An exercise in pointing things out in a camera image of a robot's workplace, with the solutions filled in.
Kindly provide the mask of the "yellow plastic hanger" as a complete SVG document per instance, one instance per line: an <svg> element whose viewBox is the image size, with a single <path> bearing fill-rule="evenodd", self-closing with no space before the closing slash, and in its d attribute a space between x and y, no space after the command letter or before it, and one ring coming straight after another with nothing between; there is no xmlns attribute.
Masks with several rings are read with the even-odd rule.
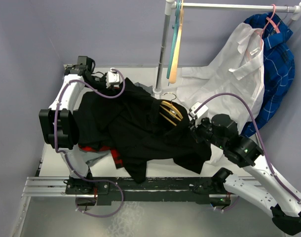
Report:
<svg viewBox="0 0 301 237"><path fill-rule="evenodd" d="M161 111L159 112L159 114L168 122L170 122L173 126L177 126L178 123L183 120L183 115L181 114L179 109L173 104L173 100L177 99L177 96L172 92L166 92L162 95L164 96L167 94L174 95L174 98L170 101L162 100L160 102Z"/></svg>

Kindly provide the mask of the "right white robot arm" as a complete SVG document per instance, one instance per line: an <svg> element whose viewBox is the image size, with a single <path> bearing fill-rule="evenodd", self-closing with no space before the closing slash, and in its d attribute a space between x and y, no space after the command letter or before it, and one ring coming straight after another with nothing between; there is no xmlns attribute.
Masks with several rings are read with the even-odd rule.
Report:
<svg viewBox="0 0 301 237"><path fill-rule="evenodd" d="M250 138L238 134L237 124L225 114L212 119L199 119L189 114L190 130L195 140L205 141L223 151L224 156L251 174L261 188L246 183L226 168L212 177L212 188L217 193L234 193L265 212L275 226L294 236L301 232L301 194L284 178L276 180L279 172L269 169L263 150Z"/></svg>

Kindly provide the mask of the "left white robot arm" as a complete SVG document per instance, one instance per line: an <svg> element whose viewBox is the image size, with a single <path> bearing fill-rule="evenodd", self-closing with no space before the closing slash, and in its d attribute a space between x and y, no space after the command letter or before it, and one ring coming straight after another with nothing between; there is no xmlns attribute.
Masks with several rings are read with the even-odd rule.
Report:
<svg viewBox="0 0 301 237"><path fill-rule="evenodd" d="M69 169L69 177L79 179L77 188L84 194L94 189L94 181L88 164L78 148L79 128L73 111L76 101L85 87L94 95L106 98L98 90L92 73L95 61L88 56L79 56L77 63L65 69L63 85L48 109L39 112L39 121L45 143L50 144Z"/></svg>

